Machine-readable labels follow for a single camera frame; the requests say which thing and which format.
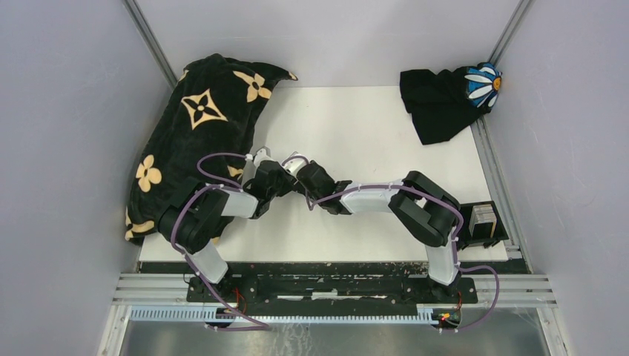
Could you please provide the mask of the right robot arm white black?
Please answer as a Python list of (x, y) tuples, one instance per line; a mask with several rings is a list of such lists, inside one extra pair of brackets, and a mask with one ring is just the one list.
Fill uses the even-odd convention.
[(312, 198), (311, 206), (320, 206), (333, 215), (386, 213), (424, 244), (429, 262), (430, 297), (446, 303), (458, 293), (461, 270), (455, 242), (464, 226), (461, 205), (419, 171), (410, 171), (403, 179), (385, 183), (360, 184), (336, 181), (315, 161), (286, 163), (286, 170)]

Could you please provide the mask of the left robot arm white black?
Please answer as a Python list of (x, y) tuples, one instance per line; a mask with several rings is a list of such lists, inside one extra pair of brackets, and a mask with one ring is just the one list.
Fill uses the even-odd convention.
[(279, 162), (264, 160), (242, 188), (211, 185), (188, 178), (159, 213), (157, 231), (181, 253), (195, 273), (206, 279), (205, 292), (218, 302), (230, 298), (233, 281), (227, 262), (210, 239), (234, 218), (258, 219), (271, 201), (293, 191), (297, 180)]

